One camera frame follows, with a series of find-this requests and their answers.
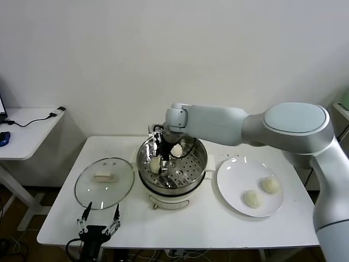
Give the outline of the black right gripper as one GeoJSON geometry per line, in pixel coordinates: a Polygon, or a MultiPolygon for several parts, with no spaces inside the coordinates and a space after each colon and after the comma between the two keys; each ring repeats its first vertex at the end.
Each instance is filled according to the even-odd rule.
{"type": "Polygon", "coordinates": [[[162,160],[160,161],[160,172],[167,173],[170,166],[171,144],[165,140],[163,134],[160,134],[159,152],[162,156],[162,160]]]}

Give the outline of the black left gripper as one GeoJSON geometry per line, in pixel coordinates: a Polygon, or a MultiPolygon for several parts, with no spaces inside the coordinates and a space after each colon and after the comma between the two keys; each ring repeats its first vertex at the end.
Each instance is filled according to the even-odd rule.
{"type": "Polygon", "coordinates": [[[79,237],[83,243],[80,257],[98,257],[101,245],[110,240],[110,235],[113,235],[121,226],[119,204],[117,204],[113,221],[109,226],[105,225],[87,225],[87,218],[92,208],[92,202],[83,211],[81,218],[77,219],[79,228],[79,237]]]}

